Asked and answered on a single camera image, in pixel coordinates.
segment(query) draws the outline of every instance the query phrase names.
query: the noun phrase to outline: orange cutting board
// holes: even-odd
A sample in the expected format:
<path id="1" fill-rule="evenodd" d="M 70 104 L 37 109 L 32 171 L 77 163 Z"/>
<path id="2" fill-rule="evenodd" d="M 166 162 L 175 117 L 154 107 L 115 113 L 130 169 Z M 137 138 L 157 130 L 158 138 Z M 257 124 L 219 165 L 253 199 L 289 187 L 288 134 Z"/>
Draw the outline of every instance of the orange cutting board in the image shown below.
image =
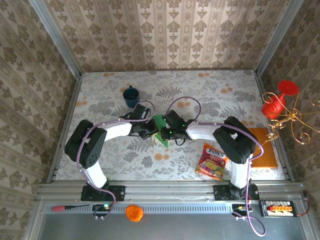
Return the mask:
<path id="1" fill-rule="evenodd" d="M 267 140 L 268 129 L 267 128 L 249 128 L 249 130 L 256 136 L 259 143 L 263 144 Z M 253 168 L 270 168 L 274 169 L 278 167 L 274 149 L 270 141 L 263 145 L 264 154 L 252 161 Z M 255 148 L 253 156 L 260 153 L 258 146 Z"/>

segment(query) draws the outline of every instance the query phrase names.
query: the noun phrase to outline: purple cable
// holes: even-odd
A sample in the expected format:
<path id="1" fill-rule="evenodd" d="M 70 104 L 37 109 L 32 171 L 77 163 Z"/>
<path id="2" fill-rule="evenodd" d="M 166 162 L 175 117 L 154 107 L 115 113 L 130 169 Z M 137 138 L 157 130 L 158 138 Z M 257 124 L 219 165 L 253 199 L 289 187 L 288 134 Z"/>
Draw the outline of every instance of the purple cable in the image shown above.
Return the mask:
<path id="1" fill-rule="evenodd" d="M 235 127 L 235 126 L 231 126 L 231 125 L 228 125 L 228 124 L 225 124 L 225 123 L 212 123 L 212 122 L 199 122 L 198 123 L 199 125 L 214 125 L 214 126 L 223 126 L 223 127 L 226 127 L 226 128 L 229 128 L 229 129 L 233 129 L 233 130 L 236 130 L 237 132 L 240 132 L 242 134 L 244 134 L 245 136 L 247 136 L 248 138 L 250 138 L 252 141 L 254 141 L 258 147 L 261 149 L 261 152 L 259 155 L 253 157 L 253 158 L 250 158 L 248 161 L 251 163 L 253 160 L 257 159 L 257 158 L 260 158 L 263 154 L 264 154 L 264 148 L 262 147 L 261 143 L 255 139 L 252 135 L 250 135 L 249 133 Z M 248 172 L 247 172 L 247 177 L 246 177 L 246 189 L 245 189 L 245 206 L 248 206 L 248 192 L 249 192 L 249 178 L 250 178 L 250 167 L 251 165 L 248 164 Z M 259 237 L 263 237 L 266 235 L 266 228 L 265 226 L 263 225 L 263 223 L 257 219 L 256 217 L 254 216 L 250 216 L 249 215 L 249 210 L 248 210 L 248 207 L 245 208 L 245 211 L 246 211 L 246 215 L 247 215 L 247 219 L 248 219 L 248 222 L 249 222 L 249 225 L 250 227 L 252 228 L 253 232 L 258 235 Z M 257 230 L 254 228 L 252 222 L 251 222 L 251 218 L 252 219 L 256 219 L 263 227 L 263 233 L 258 233 Z"/>
<path id="2" fill-rule="evenodd" d="M 195 99 L 194 97 L 192 97 L 192 96 L 181 96 L 181 97 L 178 97 L 176 100 L 174 100 L 174 101 L 170 104 L 170 106 L 168 107 L 168 109 L 167 109 L 166 112 L 165 112 L 165 115 L 169 112 L 169 110 L 170 110 L 170 108 L 172 107 L 172 105 L 173 105 L 176 101 L 178 101 L 178 100 L 180 100 L 180 99 L 192 99 L 192 100 L 196 101 L 196 103 L 199 105 L 199 112 L 198 112 L 198 114 L 195 116 L 194 121 L 195 121 L 196 123 L 198 123 L 198 122 L 197 122 L 197 119 L 198 119 L 198 117 L 199 117 L 199 115 L 200 115 L 200 113 L 201 113 L 201 103 L 200 103 L 197 99 Z"/>
<path id="3" fill-rule="evenodd" d="M 115 204 L 116 204 L 116 197 L 115 197 L 115 195 L 114 195 L 111 191 L 108 191 L 108 190 L 105 190 L 105 189 L 96 187 L 96 186 L 94 186 L 94 185 L 91 183 L 91 181 L 90 181 L 90 179 L 88 178 L 88 176 L 83 172 L 83 169 L 84 169 L 84 168 L 80 165 L 80 155 L 81 155 L 81 151 L 82 151 L 82 149 L 84 148 L 84 145 L 85 145 L 85 143 L 86 143 L 86 140 L 87 140 L 88 136 L 90 135 L 90 133 L 91 133 L 95 128 L 98 128 L 98 127 L 100 127 L 100 126 L 104 126 L 104 125 L 106 125 L 106 124 L 132 123 L 132 122 L 146 122 L 146 121 L 149 121 L 149 120 L 154 116 L 154 114 L 155 114 L 155 111 L 156 111 L 155 105 L 154 105 L 152 102 L 147 101 L 147 100 L 145 100 L 145 101 L 140 101 L 140 102 L 138 102 L 138 104 L 139 104 L 139 103 L 149 103 L 149 104 L 152 105 L 152 107 L 153 107 L 153 112 L 152 112 L 152 114 L 151 114 L 149 117 L 147 117 L 147 118 L 145 118 L 145 119 L 118 119 L 118 120 L 111 120 L 111 121 L 101 122 L 101 123 L 98 123 L 97 125 L 94 125 L 93 127 L 91 127 L 91 128 L 88 130 L 88 132 L 86 133 L 86 135 L 83 137 L 82 142 L 81 142 L 80 147 L 79 147 L 79 150 L 78 150 L 78 153 L 77 153 L 77 155 L 76 155 L 76 166 L 77 166 L 78 170 L 80 171 L 81 175 L 83 176 L 83 178 L 86 180 L 86 182 L 87 182 L 92 188 L 94 188 L 95 190 L 108 193 L 108 194 L 110 194 L 110 195 L 112 196 L 112 199 L 113 199 L 113 201 L 112 201 L 112 208 L 110 208 L 110 211 L 109 211 L 108 214 L 105 216 L 105 218 L 106 218 L 107 216 L 109 216 L 109 214 L 111 213 L 111 210 L 114 208 L 114 206 L 115 206 Z"/>

